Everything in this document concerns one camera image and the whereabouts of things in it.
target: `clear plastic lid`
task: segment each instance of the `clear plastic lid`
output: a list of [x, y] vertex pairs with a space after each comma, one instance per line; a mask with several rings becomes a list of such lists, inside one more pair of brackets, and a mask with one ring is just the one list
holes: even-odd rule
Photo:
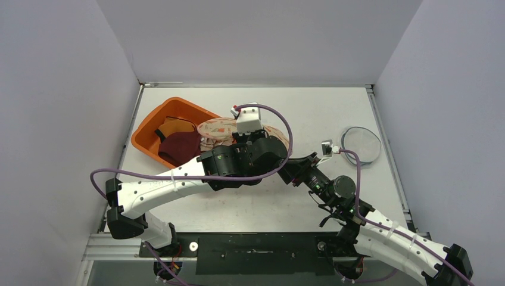
[[[360, 157], [361, 165], [372, 164], [381, 154], [382, 143], [372, 131], [358, 126], [347, 128], [342, 134], [341, 145], [343, 149], [356, 152]], [[354, 157], [345, 153], [347, 160], [356, 165]]]

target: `black metal plate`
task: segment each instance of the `black metal plate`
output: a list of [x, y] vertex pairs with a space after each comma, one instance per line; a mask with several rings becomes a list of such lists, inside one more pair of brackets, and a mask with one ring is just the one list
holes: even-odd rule
[[[197, 251], [191, 251], [189, 250], [189, 244], [192, 242], [199, 243], [199, 234], [177, 233], [177, 240], [182, 246], [182, 252], [180, 253], [179, 257], [197, 257], [199, 248]], [[141, 248], [139, 250], [139, 256], [153, 257], [151, 252], [146, 247], [144, 247], [144, 242], [142, 242], [141, 244]]]
[[316, 236], [317, 243], [324, 242], [326, 244], [326, 253], [321, 250], [317, 250], [319, 257], [354, 257], [358, 254], [353, 246], [345, 246], [342, 242], [338, 241], [335, 235], [317, 235]]
[[200, 235], [197, 274], [334, 275], [334, 268], [319, 256], [317, 237], [333, 233], [262, 233]]

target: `bolt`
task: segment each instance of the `bolt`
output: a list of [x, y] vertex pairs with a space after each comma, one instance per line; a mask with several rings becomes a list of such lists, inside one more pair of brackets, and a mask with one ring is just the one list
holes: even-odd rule
[[317, 244], [317, 249], [319, 249], [320, 251], [323, 251], [325, 248], [326, 248], [326, 242], [324, 242], [324, 241], [320, 241], [320, 242]]
[[196, 251], [198, 249], [198, 243], [192, 242], [189, 244], [189, 250]]

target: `white wall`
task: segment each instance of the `white wall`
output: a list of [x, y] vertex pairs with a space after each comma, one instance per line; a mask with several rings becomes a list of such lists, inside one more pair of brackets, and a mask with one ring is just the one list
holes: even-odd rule
[[138, 88], [94, 0], [0, 2], [0, 284], [74, 283]]
[[373, 83], [421, 0], [97, 0], [141, 82]]
[[425, 0], [375, 86], [414, 222], [505, 285], [505, 2]]

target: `orange cloth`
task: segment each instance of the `orange cloth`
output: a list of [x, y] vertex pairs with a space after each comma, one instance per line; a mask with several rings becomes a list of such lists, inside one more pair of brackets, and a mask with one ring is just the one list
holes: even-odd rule
[[165, 122], [158, 127], [165, 138], [176, 132], [194, 132], [196, 129], [197, 127], [192, 122], [174, 117], [165, 118]]

